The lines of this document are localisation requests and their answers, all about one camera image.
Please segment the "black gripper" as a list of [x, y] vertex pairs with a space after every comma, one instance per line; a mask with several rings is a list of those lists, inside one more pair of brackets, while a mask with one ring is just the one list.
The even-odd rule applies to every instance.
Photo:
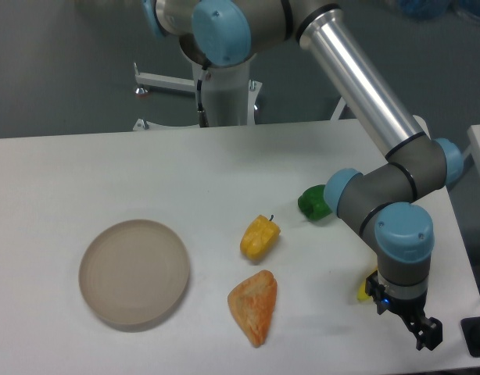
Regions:
[[443, 325], [424, 312], [428, 292], [428, 277], [412, 285], [394, 284], [376, 270], [365, 280], [365, 293], [372, 297], [381, 315], [386, 310], [396, 314], [416, 338], [418, 351], [433, 351], [443, 340]]

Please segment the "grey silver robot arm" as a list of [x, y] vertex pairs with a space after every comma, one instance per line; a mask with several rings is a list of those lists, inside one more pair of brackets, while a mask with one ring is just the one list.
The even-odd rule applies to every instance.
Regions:
[[201, 127], [245, 125], [248, 84], [231, 71], [277, 44], [294, 39], [319, 62], [385, 165], [362, 174], [335, 173], [325, 202], [376, 254], [378, 269], [365, 291], [379, 313], [399, 316], [417, 347], [442, 342], [442, 323], [424, 305], [434, 247], [432, 218], [416, 202], [462, 173], [458, 147], [431, 139], [359, 48], [336, 1], [144, 1], [150, 30], [175, 35], [198, 64], [194, 94]]

